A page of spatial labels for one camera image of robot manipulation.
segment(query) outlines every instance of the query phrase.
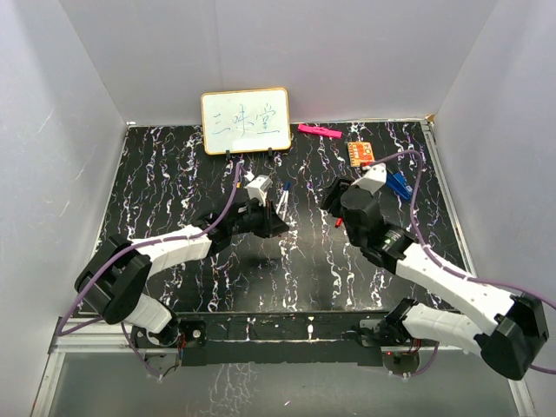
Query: purple cable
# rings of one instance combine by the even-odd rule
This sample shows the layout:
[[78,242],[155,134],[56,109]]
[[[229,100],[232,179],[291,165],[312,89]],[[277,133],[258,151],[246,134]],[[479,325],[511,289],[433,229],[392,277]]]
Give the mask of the purple cable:
[[139,358],[139,361],[144,363],[147,370],[156,378],[159,379],[162,378],[162,374],[158,372],[156,369],[154,369],[153,367],[151,367],[149,363],[145,360],[145,358],[142,357],[142,354],[139,352],[139,350],[135,347],[135,345],[131,341],[131,338],[129,337],[128,331],[125,329],[125,324],[123,324],[123,321],[120,324],[122,325],[122,332],[123,332],[123,336],[125,337],[125,340],[128,341],[129,347],[131,348],[131,350],[133,350],[133,353],[136,354],[137,358]]
[[[434,362],[434,360],[436,359],[436,355],[437,355],[437,353],[438,353],[438,347],[439,347],[439,345],[440,345],[439,343],[437,343],[436,345],[434,345],[433,354],[432,354],[432,356],[431,356],[431,359],[428,360],[427,364],[426,364],[423,368],[419,369],[418,371],[415,371],[414,374],[409,374],[409,376],[419,376],[419,375],[422,375],[422,374],[424,374],[424,373],[433,365],[433,362]],[[392,375],[399,376],[400,378],[406,378],[406,376],[407,376],[407,375],[404,375],[404,374],[392,374]]]
[[226,203],[226,206],[224,207],[224,210],[221,212],[221,214],[218,216],[218,218],[210,226],[205,228],[201,233],[198,233],[197,235],[170,236],[166,239],[154,239],[152,241],[134,243],[134,244],[126,247],[126,249],[123,249],[120,252],[118,252],[117,254],[115,254],[114,256],[112,256],[110,259],[108,259],[108,261],[101,268],[98,269],[98,271],[96,271],[96,274],[93,275],[93,277],[90,279],[90,281],[87,283],[87,285],[77,295],[76,299],[73,301],[73,304],[71,304],[71,307],[69,307],[68,312],[66,313],[66,315],[60,320],[60,323],[58,324],[58,327],[56,329],[56,334],[58,336],[65,336],[66,334],[70,334],[70,333],[75,332],[79,328],[85,327],[87,324],[93,323],[93,321],[87,321],[87,324],[81,323],[81,324],[79,324],[79,325],[77,325],[77,326],[75,326],[75,327],[73,327],[69,330],[63,330],[63,327],[66,325],[66,323],[70,319],[72,313],[75,311],[75,309],[77,308],[79,303],[81,301],[83,301],[83,299],[85,298],[85,295],[89,292],[89,290],[93,287],[93,285],[95,285],[95,283],[98,281],[98,279],[108,270],[108,268],[110,268],[114,264],[114,262],[116,262],[122,256],[128,254],[132,250],[135,250],[135,249],[138,249],[138,248],[145,248],[147,246],[156,245],[157,243],[197,239],[199,237],[205,236],[212,229],[214,229],[216,226],[218,226],[218,224],[222,221],[224,216],[228,213],[229,208],[231,207],[232,203],[234,202],[235,192],[237,190],[237,183],[239,182],[239,179],[240,179],[240,167],[241,167],[241,165],[242,164],[240,162],[238,162],[235,165],[234,186],[233,186],[232,192],[230,193],[230,196],[228,198],[228,202]]
[[[556,310],[556,302],[553,301],[553,300],[548,299],[547,297],[545,297],[541,293],[531,291],[531,290],[529,290],[527,288],[524,288],[520,285],[515,285],[515,284],[510,284],[510,283],[505,283],[505,282],[498,282],[498,281],[482,280],[480,278],[475,278],[475,277],[472,277],[472,276],[469,276],[469,275],[466,275],[466,274],[462,274],[461,272],[456,271],[455,269],[452,269],[448,266],[445,266],[436,257],[435,253],[430,249],[430,247],[428,247],[427,241],[425,241],[425,238],[423,237],[423,234],[421,233],[421,231],[419,229],[419,225],[417,223],[417,216],[415,215],[415,201],[417,199],[417,190],[419,189],[421,172],[423,170],[423,157],[422,157],[422,155],[414,149],[402,150],[401,152],[398,152],[397,154],[386,156],[385,158],[382,158],[379,161],[373,162],[371,164],[371,166],[375,165],[377,163],[389,162],[389,161],[392,161],[393,159],[397,159],[400,156],[405,156],[405,155],[413,155],[417,159],[417,176],[415,177],[414,192],[411,195],[411,202],[409,203],[409,219],[411,221],[411,226],[414,229],[415,235],[417,236],[417,240],[419,241],[419,244],[421,245],[421,247],[423,249],[423,252],[425,252],[427,254],[429,259],[437,267],[439,267],[440,269],[444,269],[450,275],[453,275],[453,276],[456,276],[456,277],[462,278],[462,279],[467,279],[468,281],[477,282],[478,284],[492,285],[493,287],[510,288],[510,289],[520,291],[521,293],[528,293],[528,294],[532,295],[533,297],[536,297],[539,300],[543,301],[545,304],[547,304],[548,306],[550,306],[550,307],[552,307],[553,309]],[[414,375],[422,374],[427,369],[429,369],[430,366],[432,365],[435,357],[436,357],[436,353],[433,355],[433,357],[428,362],[428,364],[423,369],[421,369],[421,371],[418,371]],[[535,370],[535,371],[542,372],[544,374],[556,375],[556,369],[549,369],[549,368],[545,368],[545,367],[537,367],[533,364],[529,367],[531,369]]]

